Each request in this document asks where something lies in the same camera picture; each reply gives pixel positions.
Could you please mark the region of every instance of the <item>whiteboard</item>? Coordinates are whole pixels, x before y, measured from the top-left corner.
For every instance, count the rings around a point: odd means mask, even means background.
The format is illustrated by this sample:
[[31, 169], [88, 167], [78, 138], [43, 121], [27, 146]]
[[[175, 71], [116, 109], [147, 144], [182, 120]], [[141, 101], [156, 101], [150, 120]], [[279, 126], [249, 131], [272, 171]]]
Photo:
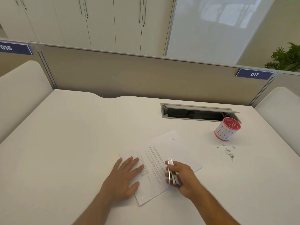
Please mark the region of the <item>whiteboard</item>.
[[274, 0], [177, 0], [167, 57], [235, 65]]

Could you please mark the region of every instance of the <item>cabinet handle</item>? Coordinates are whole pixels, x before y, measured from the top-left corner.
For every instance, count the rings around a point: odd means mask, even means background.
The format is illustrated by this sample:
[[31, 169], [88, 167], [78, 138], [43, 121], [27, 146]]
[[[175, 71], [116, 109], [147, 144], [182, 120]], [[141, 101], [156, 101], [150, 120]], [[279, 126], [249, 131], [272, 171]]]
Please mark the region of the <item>cabinet handle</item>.
[[140, 0], [140, 14], [139, 14], [139, 23], [141, 22], [141, 7], [142, 7], [142, 0]]
[[23, 1], [23, 0], [21, 0], [21, 2], [22, 2], [22, 4], [23, 4], [24, 8], [26, 9], [26, 6], [25, 6], [25, 4], [24, 4], [24, 1]]
[[80, 0], [78, 0], [78, 1], [79, 1], [80, 12], [81, 12], [81, 14], [82, 14]]
[[146, 0], [146, 4], [145, 4], [145, 18], [144, 18], [144, 25], [146, 24], [146, 8], [147, 8], [147, 0]]
[[86, 16], [88, 16], [88, 8], [86, 7], [86, 1], [84, 0]]
[[16, 1], [17, 5], [19, 6], [19, 3], [17, 2], [17, 0], [15, 0], [15, 1]]

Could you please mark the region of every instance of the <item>number sign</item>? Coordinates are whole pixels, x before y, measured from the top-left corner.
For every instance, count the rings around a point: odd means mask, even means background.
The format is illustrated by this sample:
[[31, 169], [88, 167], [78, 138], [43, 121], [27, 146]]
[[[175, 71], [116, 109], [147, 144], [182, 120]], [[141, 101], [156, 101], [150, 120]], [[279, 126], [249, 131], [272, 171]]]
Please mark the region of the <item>number sign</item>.
[[0, 52], [33, 55], [28, 44], [4, 41], [0, 41]]
[[255, 70], [240, 68], [236, 76], [267, 80], [273, 74], [270, 70]]

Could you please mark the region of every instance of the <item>hand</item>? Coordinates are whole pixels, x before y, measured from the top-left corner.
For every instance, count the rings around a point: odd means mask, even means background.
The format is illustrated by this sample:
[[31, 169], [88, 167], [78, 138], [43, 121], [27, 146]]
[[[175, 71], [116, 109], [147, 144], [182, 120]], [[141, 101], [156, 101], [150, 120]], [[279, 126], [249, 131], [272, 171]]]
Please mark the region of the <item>hand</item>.
[[130, 188], [128, 188], [132, 179], [137, 174], [141, 173], [144, 168], [144, 165], [142, 164], [138, 168], [130, 171], [139, 161], [139, 158], [135, 158], [134, 160], [132, 159], [132, 156], [126, 159], [118, 169], [120, 163], [122, 162], [122, 158], [119, 158], [115, 163], [110, 175], [103, 182], [99, 194], [109, 197], [111, 203], [129, 199], [139, 187], [140, 183], [137, 181]]
[[[173, 164], [174, 166], [169, 164], [166, 167], [166, 170], [170, 169], [171, 171], [179, 173], [177, 177], [182, 185], [173, 185], [172, 183], [170, 183], [170, 185], [179, 189], [180, 193], [183, 196], [192, 200], [196, 196], [199, 189], [202, 187], [201, 183], [199, 182], [189, 165], [176, 161], [173, 161]], [[165, 176], [168, 177], [166, 179], [166, 182], [169, 183], [169, 173], [166, 172]]]

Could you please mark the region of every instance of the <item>printed document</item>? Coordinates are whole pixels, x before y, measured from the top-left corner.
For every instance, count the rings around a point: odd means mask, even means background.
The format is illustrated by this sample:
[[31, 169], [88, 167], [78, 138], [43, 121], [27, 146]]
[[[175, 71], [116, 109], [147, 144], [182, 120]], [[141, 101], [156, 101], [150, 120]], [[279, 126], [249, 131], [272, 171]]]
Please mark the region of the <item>printed document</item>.
[[140, 186], [135, 193], [139, 205], [150, 201], [169, 188], [164, 175], [166, 172], [166, 160], [172, 159], [173, 161], [188, 164], [194, 172], [202, 168], [190, 155], [189, 149], [184, 146], [174, 131], [141, 144], [134, 150], [120, 153], [120, 157], [123, 159], [127, 159], [130, 156], [133, 156], [133, 159], [139, 157], [139, 162], [133, 169], [144, 164], [143, 171], [132, 181], [132, 184], [136, 181], [140, 182]]

